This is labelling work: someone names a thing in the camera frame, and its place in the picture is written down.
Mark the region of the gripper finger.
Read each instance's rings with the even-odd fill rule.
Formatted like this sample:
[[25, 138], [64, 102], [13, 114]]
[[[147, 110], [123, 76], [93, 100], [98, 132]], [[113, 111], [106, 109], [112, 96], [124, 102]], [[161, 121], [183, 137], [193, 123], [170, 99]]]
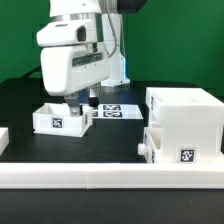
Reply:
[[89, 87], [89, 98], [88, 102], [91, 107], [97, 107], [99, 105], [99, 93], [100, 93], [100, 84], [94, 84]]
[[81, 115], [81, 107], [78, 100], [78, 95], [76, 93], [72, 93], [65, 96], [64, 99], [69, 107], [70, 115], [73, 117], [79, 117]]

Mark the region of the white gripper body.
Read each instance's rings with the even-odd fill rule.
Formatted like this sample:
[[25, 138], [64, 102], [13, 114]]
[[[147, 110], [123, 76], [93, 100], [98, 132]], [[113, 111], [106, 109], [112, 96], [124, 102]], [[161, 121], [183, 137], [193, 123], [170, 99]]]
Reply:
[[44, 48], [41, 67], [45, 89], [51, 96], [70, 95], [107, 79], [110, 74], [104, 43], [98, 43], [91, 52], [86, 45]]

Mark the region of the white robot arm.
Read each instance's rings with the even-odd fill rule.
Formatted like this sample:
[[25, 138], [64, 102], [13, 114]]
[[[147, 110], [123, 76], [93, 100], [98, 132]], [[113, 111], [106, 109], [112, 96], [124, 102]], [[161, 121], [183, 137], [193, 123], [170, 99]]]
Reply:
[[104, 14], [134, 14], [148, 0], [50, 0], [51, 21], [37, 33], [46, 91], [62, 96], [70, 114], [82, 109], [77, 93], [90, 90], [89, 104], [99, 104], [100, 82], [110, 77], [103, 37]]

